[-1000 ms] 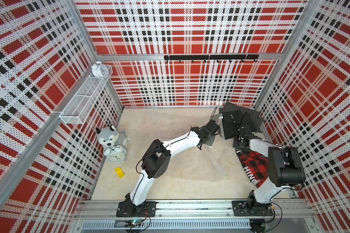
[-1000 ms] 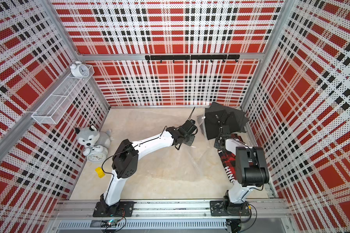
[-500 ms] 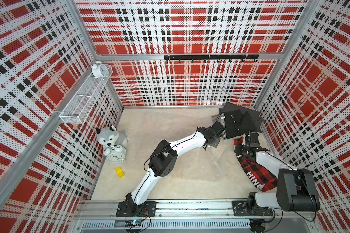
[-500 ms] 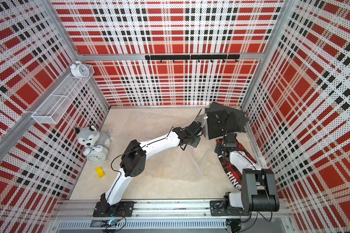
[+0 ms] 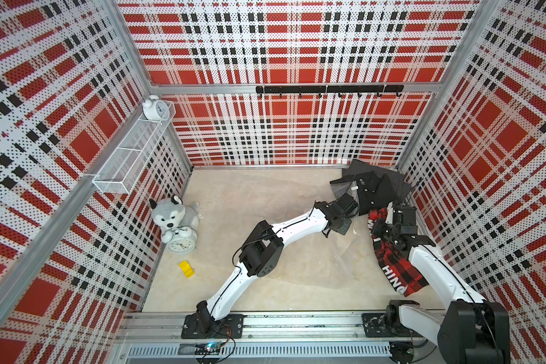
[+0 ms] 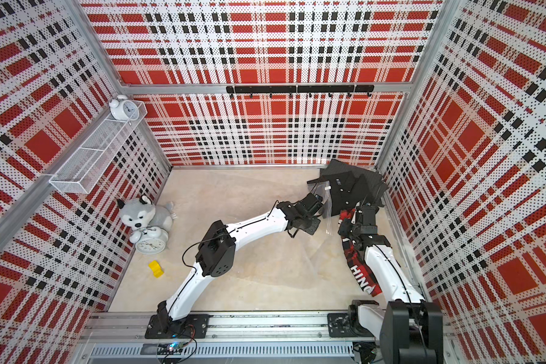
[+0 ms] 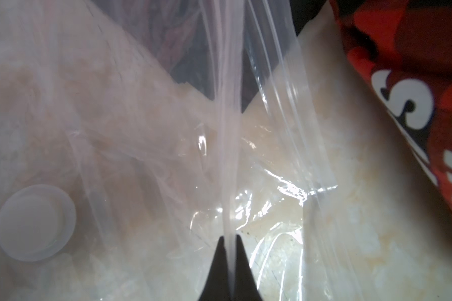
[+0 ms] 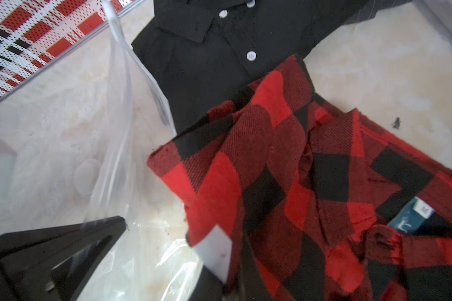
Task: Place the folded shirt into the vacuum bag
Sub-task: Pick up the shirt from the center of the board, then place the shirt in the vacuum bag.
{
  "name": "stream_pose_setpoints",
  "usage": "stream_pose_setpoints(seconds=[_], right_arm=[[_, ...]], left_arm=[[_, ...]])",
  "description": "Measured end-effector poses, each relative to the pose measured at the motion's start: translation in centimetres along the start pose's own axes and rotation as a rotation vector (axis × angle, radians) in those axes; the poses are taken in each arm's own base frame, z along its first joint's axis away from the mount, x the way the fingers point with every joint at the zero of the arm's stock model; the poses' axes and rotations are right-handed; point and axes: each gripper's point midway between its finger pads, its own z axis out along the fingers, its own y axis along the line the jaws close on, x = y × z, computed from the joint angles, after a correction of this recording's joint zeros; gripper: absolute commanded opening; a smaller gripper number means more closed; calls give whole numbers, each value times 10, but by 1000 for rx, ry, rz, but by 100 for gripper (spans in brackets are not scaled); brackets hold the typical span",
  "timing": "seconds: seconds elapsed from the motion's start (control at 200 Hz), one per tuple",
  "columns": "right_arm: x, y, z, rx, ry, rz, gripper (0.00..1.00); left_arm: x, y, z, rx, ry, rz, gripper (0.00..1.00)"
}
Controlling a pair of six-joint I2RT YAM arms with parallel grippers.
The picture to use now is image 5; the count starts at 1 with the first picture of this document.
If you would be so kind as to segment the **red black plaid shirt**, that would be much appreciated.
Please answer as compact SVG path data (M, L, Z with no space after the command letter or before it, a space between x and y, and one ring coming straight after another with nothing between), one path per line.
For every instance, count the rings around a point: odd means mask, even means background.
M408 297L427 287L429 283L423 275L414 268L402 253L388 241L378 238L373 228L380 218L387 217L387 209L371 210L368 213L368 229L371 233L372 246L379 267L384 273L389 285L399 294Z

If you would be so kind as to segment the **clear vacuum bag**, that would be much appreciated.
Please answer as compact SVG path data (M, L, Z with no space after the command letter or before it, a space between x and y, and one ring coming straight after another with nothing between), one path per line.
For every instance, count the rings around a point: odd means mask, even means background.
M342 289L370 283L379 272L368 228L368 215L354 212L345 235L329 231L327 236L316 233L307 238L304 276L321 288Z

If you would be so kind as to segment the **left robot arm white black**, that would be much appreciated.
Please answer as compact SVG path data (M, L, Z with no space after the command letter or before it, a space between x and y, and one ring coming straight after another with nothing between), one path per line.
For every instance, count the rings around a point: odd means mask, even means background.
M316 202L308 212L288 221L277 224L266 220L259 222L233 255L234 270L226 282L212 297L197 304L198 330L204 335L215 334L220 322L228 316L245 290L256 279L274 270L285 247L319 232L329 235L335 231L344 235L357 213L356 200L344 194L332 202Z

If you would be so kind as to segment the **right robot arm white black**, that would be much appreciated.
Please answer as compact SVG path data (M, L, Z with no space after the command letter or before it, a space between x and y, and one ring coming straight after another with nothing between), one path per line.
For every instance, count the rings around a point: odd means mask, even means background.
M444 304L444 315L431 314L412 300L392 300L385 324L408 329L434 344L447 363L509 363L510 322L507 310L471 288L444 260L441 250L418 233L412 206L386 209L373 234L393 244L418 270Z

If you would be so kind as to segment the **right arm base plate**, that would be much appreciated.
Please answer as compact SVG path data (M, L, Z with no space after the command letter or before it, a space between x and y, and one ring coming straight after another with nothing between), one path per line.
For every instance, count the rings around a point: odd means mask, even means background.
M362 328L367 338L419 338L423 337L408 328L389 328L385 322L384 312L362 314Z

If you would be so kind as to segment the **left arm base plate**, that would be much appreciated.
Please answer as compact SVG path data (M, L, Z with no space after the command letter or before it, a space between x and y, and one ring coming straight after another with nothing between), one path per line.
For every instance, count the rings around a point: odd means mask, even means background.
M215 321L204 319L200 314L194 313L186 316L180 337L182 339L239 339L244 330L244 319L245 315L230 314Z

